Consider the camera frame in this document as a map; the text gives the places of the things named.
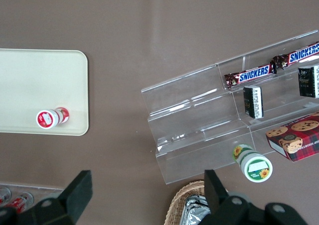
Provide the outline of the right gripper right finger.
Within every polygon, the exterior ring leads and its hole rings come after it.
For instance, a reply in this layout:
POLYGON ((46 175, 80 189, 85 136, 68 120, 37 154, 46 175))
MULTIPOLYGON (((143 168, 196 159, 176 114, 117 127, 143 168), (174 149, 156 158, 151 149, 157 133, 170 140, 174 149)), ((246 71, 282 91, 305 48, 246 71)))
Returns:
POLYGON ((260 209, 238 195, 229 195, 214 170, 204 171, 204 192, 210 214, 204 225, 306 225, 291 206, 268 203, 260 209))

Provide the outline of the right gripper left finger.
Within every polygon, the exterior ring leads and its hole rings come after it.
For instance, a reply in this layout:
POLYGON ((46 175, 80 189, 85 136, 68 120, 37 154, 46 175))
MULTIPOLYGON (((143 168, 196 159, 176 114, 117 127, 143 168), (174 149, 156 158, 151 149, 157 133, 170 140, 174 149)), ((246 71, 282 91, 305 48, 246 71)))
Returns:
POLYGON ((0 209, 2 225, 75 225, 93 196, 92 173, 82 170, 56 198, 46 198, 25 212, 0 209))

